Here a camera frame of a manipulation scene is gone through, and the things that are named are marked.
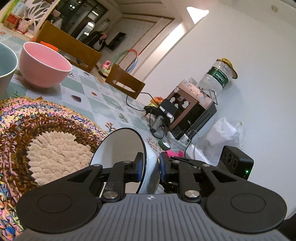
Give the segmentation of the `white bowl black rim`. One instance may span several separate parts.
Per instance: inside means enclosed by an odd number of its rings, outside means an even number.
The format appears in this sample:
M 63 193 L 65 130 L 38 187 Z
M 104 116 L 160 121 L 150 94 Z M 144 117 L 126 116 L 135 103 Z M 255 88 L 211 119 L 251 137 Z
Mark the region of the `white bowl black rim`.
M 98 146 L 90 164 L 112 168 L 115 163 L 129 161 L 135 167 L 136 193 L 154 194 L 160 181 L 159 152 L 133 128 L 120 128 L 110 133 Z

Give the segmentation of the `white plastic bag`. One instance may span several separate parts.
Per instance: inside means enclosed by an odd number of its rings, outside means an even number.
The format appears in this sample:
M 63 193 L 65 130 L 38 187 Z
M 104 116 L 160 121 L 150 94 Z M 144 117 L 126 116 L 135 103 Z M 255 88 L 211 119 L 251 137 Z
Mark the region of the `white plastic bag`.
M 241 121 L 236 123 L 220 118 L 202 137 L 197 140 L 197 147 L 202 151 L 210 163 L 216 165 L 224 146 L 242 148 L 245 136 Z

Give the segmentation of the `pink cloth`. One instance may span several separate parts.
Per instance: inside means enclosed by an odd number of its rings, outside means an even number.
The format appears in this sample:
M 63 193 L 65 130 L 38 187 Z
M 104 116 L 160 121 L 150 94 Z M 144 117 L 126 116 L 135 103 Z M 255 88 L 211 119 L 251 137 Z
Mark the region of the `pink cloth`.
M 184 157 L 184 152 L 182 150 L 179 150 L 178 152 L 174 152 L 172 150 L 167 150 L 167 151 L 165 151 L 165 154 L 168 158 L 171 158 L 171 157 L 183 158 Z

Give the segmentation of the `person in background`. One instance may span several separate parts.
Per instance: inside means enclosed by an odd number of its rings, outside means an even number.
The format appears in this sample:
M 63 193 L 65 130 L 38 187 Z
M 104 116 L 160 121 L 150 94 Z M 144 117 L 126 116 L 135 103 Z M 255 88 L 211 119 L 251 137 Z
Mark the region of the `person in background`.
M 94 31 L 84 40 L 84 44 L 99 52 L 107 37 L 108 33 L 106 31 Z

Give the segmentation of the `pink water dispenser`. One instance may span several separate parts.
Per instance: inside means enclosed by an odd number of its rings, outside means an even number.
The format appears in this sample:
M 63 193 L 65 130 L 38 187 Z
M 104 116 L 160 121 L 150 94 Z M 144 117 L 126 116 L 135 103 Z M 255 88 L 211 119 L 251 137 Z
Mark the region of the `pink water dispenser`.
M 167 99 L 177 108 L 169 131 L 176 140 L 192 138 L 217 112 L 214 101 L 189 80 L 182 80 Z

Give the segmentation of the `grey-green bowl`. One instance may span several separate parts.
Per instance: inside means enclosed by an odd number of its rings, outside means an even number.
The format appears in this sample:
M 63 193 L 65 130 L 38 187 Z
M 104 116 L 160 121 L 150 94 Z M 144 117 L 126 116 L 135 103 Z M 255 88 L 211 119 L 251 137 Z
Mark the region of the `grey-green bowl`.
M 0 93 L 4 94 L 19 64 L 15 52 L 1 43 L 0 48 Z

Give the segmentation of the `left wooden chair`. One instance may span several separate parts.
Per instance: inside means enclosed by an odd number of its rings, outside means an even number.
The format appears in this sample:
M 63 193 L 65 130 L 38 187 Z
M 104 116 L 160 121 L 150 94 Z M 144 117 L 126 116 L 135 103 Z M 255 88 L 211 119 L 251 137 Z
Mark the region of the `left wooden chair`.
M 63 32 L 50 21 L 44 22 L 37 35 L 36 42 L 41 43 L 42 41 L 57 47 L 63 53 L 71 56 L 72 59 L 69 59 L 69 62 L 88 73 L 93 70 L 102 57 L 100 52 Z

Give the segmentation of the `white power strip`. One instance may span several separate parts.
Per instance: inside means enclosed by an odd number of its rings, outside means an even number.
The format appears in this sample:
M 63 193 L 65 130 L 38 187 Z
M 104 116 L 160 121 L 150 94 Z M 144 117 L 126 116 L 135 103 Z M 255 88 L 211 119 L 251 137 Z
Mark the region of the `white power strip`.
M 186 135 L 183 135 L 179 140 L 177 140 L 171 132 L 168 132 L 166 134 L 166 139 L 172 151 L 183 151 L 186 158 L 195 158 L 196 147 L 192 144 L 192 141 Z

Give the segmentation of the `black box green light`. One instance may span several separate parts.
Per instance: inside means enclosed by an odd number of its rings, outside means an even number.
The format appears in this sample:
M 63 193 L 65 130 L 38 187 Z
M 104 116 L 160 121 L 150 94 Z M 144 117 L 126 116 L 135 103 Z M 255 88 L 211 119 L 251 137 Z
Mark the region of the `black box green light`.
M 235 176 L 248 180 L 254 160 L 237 147 L 224 146 L 218 166 Z

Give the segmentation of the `white leaf-pattern room divider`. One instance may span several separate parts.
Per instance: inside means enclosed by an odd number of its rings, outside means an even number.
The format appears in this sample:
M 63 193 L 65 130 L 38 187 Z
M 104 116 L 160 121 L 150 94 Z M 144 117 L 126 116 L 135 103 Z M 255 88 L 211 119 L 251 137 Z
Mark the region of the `white leaf-pattern room divider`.
M 44 1 L 14 1 L 11 6 L 11 13 L 16 16 L 29 18 L 32 24 L 29 27 L 29 33 L 36 34 L 43 25 L 46 18 L 54 10 L 60 0 Z

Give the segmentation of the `water bottle on dispenser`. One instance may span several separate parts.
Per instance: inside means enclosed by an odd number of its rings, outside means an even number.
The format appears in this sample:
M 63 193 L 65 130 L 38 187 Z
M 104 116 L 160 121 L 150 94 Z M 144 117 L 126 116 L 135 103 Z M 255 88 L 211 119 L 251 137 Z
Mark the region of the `water bottle on dispenser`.
M 234 70 L 232 63 L 226 58 L 221 58 L 215 61 L 198 82 L 197 87 L 204 91 L 215 92 L 218 96 L 232 79 L 237 78 L 238 74 Z

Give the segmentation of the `colourful hula hoop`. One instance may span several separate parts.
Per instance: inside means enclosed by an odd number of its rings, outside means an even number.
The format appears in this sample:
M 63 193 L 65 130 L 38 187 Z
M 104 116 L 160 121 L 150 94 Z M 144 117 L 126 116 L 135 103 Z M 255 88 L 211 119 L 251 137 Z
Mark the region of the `colourful hula hoop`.
M 111 70 L 114 65 L 118 63 L 122 63 L 126 66 L 126 72 L 130 73 L 136 66 L 138 62 L 138 52 L 135 49 L 127 49 L 121 53 L 119 53 L 112 61 L 110 66 L 108 67 L 108 70 Z

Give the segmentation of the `colourful crocheted round mat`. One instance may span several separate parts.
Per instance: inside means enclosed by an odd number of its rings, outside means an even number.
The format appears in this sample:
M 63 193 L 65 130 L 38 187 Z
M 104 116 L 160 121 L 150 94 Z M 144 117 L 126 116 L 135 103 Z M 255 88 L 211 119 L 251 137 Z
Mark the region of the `colourful crocheted round mat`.
M 90 164 L 107 136 L 65 106 L 29 97 L 1 101 L 1 240 L 23 231 L 16 203 L 27 192 Z

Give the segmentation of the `pink bowl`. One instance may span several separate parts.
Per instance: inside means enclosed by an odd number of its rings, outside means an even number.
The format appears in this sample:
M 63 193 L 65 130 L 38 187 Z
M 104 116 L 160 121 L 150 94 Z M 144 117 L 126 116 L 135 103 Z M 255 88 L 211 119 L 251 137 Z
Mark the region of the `pink bowl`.
M 25 42 L 19 69 L 23 78 L 37 88 L 59 85 L 72 71 L 70 62 L 55 50 L 36 42 Z

